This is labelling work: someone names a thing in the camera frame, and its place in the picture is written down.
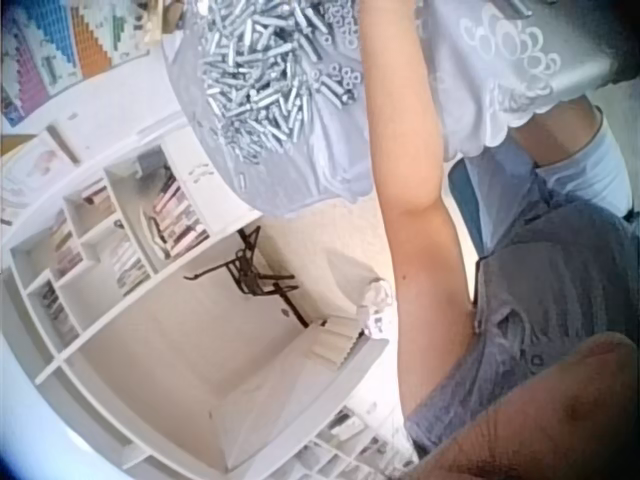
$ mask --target person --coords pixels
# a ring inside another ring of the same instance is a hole
[[[413,7],[360,1],[400,400],[426,457],[409,476],[636,478],[640,234],[607,122],[578,98],[466,159],[486,247],[471,300]]]

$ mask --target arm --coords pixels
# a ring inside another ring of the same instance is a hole
[[[413,0],[360,3],[373,172],[398,294],[405,415],[473,338],[460,243],[441,198],[443,140],[413,6]]]

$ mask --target gray fabric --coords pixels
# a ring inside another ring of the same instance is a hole
[[[640,225],[536,186],[529,204],[480,260],[476,341],[406,421],[419,453],[586,338],[617,331],[638,343]]]

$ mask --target black chair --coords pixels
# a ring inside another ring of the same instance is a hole
[[[236,252],[235,258],[227,262],[216,265],[215,267],[203,270],[193,276],[185,276],[185,280],[194,282],[222,268],[226,268],[233,282],[245,295],[253,295],[254,297],[269,297],[272,295],[284,295],[297,290],[297,285],[280,285],[278,282],[295,280],[293,275],[272,275],[261,273],[253,264],[253,257],[258,246],[258,237],[260,236],[261,227],[256,227],[251,233],[245,234],[244,231],[238,232],[244,242],[244,248]],[[273,282],[265,288],[265,283]]]

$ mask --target blue chair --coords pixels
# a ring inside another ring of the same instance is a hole
[[[458,161],[449,171],[449,189],[469,230],[476,252],[479,256],[485,255],[482,241],[482,225],[480,223],[480,205],[476,191],[471,183],[466,160]]]

